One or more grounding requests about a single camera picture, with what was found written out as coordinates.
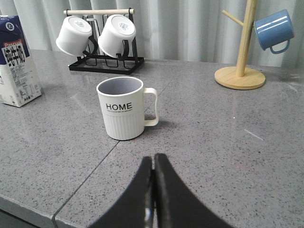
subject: wooden mug tree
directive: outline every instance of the wooden mug tree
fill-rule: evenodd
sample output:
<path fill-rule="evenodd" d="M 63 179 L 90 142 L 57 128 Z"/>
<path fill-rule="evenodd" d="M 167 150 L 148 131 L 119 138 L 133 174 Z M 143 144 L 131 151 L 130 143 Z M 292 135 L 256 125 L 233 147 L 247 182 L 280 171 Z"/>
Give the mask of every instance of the wooden mug tree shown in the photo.
<path fill-rule="evenodd" d="M 237 65 L 221 68 L 214 74 L 216 82 L 227 88 L 249 90 L 259 88 L 265 83 L 265 76 L 261 72 L 246 67 L 256 3 L 257 0 L 247 0 L 244 23 L 223 10 L 226 16 L 243 26 Z"/>

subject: blue carton top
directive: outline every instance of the blue carton top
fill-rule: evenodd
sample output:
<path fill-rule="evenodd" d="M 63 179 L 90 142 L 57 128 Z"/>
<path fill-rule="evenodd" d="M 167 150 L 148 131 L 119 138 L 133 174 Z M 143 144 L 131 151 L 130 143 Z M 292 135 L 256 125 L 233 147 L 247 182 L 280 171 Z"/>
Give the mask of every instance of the blue carton top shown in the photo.
<path fill-rule="evenodd" d="M 19 64 L 29 56 L 19 16 L 0 16 L 0 48 L 1 65 Z"/>

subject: black mug rack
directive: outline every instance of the black mug rack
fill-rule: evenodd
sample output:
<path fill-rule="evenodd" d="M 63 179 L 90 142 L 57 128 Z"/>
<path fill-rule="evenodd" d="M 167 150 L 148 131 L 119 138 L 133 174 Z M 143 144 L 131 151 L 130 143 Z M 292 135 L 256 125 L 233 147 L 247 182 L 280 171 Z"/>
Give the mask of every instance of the black mug rack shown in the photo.
<path fill-rule="evenodd" d="M 90 18 L 90 16 L 99 14 L 102 15 L 103 27 L 110 14 L 122 14 L 128 17 L 130 21 L 133 20 L 134 9 L 114 9 L 114 10 L 65 10 L 64 13 L 67 16 L 82 14 L 82 18 L 85 19 L 92 27 L 93 37 L 98 40 L 101 35 L 98 22 L 96 19 Z M 107 56 L 102 50 L 99 50 L 96 54 L 92 54 L 90 46 L 88 46 L 88 52 L 90 55 L 77 57 L 77 61 L 70 64 L 69 70 L 71 71 L 87 71 L 87 72 L 99 72 L 109 74 L 122 74 L 130 75 L 136 70 L 143 62 L 143 57 L 138 57 L 136 38 L 132 41 L 132 55 L 130 54 L 123 60 Z"/>

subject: gray countertop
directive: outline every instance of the gray countertop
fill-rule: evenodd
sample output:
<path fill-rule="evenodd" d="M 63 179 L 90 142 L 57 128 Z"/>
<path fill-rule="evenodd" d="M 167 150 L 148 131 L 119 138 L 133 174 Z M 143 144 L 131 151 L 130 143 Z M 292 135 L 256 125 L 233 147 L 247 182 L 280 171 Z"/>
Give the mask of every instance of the gray countertop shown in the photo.
<path fill-rule="evenodd" d="M 31 54 L 42 96 L 0 105 L 0 210 L 41 228 L 84 228 L 119 198 L 143 156 L 165 153 L 236 228 L 304 227 L 303 71 L 252 66 L 266 84 L 239 91 L 214 80 L 227 65 L 146 59 L 131 76 L 158 91 L 160 122 L 117 141 L 95 88 L 118 75 L 69 71 L 76 58 L 61 52 Z"/>

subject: white enamel mug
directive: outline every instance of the white enamel mug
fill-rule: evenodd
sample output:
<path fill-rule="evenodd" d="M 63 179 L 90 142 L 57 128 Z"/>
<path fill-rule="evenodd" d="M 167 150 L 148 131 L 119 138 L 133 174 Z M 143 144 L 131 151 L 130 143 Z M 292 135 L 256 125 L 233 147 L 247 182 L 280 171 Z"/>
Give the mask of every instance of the white enamel mug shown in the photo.
<path fill-rule="evenodd" d="M 69 16 L 63 20 L 60 33 L 56 39 L 57 47 L 72 56 L 91 55 L 96 53 L 98 43 L 93 38 L 92 28 L 85 20 Z M 94 44 L 92 53 L 86 51 L 89 40 Z"/>
<path fill-rule="evenodd" d="M 114 14 L 107 19 L 98 38 L 98 45 L 108 56 L 125 60 L 135 35 L 136 28 L 133 22 L 123 15 Z"/>

